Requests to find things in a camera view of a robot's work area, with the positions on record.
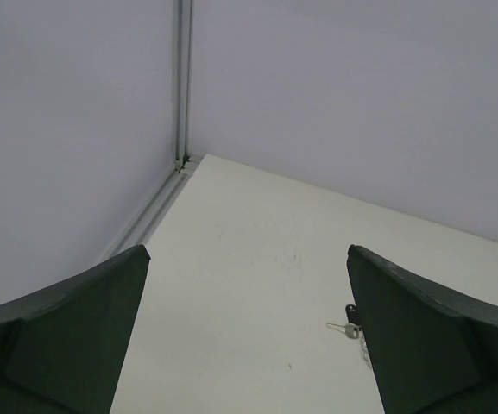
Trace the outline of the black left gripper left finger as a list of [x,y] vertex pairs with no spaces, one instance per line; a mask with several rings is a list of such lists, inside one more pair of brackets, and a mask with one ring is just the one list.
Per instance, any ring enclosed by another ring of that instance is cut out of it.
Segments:
[[150,255],[128,248],[0,304],[0,413],[108,413]]

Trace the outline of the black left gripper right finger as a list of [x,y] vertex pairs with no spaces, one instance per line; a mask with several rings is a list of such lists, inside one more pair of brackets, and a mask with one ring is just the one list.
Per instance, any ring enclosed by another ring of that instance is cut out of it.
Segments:
[[386,413],[498,413],[498,306],[363,246],[347,270]]

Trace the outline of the black-headed key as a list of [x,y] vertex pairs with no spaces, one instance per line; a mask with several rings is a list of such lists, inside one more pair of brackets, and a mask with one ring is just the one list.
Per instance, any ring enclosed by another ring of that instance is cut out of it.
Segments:
[[355,304],[347,304],[345,306],[345,314],[349,323],[360,325],[360,317],[357,306]]

